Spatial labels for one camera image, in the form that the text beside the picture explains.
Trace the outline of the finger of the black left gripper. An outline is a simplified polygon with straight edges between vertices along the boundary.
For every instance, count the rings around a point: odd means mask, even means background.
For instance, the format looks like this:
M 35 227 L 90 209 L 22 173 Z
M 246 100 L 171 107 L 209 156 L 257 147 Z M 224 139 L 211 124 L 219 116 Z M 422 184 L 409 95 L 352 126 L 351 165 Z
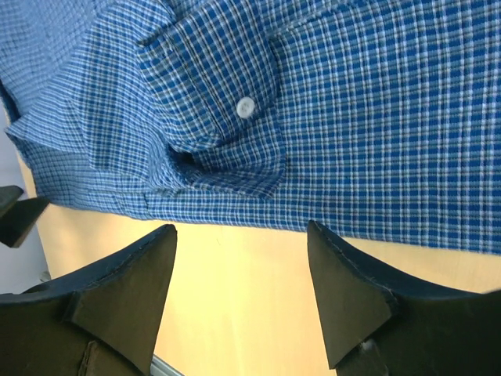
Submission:
M 48 205 L 44 197 L 17 201 L 1 217 L 1 243 L 19 248 Z
M 0 215 L 4 215 L 23 195 L 23 189 L 18 186 L 0 187 Z

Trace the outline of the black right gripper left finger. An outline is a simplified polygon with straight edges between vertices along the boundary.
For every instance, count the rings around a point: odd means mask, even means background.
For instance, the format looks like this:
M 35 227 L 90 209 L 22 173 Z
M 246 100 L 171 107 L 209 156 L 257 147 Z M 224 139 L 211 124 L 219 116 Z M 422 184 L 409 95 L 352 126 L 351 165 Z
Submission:
M 1 296 L 3 375 L 148 375 L 177 246 L 163 225 L 126 248 Z

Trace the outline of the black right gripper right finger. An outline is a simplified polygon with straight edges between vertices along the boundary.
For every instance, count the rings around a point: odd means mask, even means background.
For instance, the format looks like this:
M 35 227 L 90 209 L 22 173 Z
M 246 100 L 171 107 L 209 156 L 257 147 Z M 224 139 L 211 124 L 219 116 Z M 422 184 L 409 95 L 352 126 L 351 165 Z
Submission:
M 497 375 L 500 293 L 422 280 L 308 225 L 329 367 L 339 375 Z

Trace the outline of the blue checked long sleeve shirt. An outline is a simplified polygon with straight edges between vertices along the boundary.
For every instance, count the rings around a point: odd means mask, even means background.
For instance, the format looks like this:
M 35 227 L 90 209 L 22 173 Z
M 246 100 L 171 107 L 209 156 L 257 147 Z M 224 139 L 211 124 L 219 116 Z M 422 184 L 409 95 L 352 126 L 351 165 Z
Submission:
M 500 251 L 497 1 L 4 1 L 53 204 Z

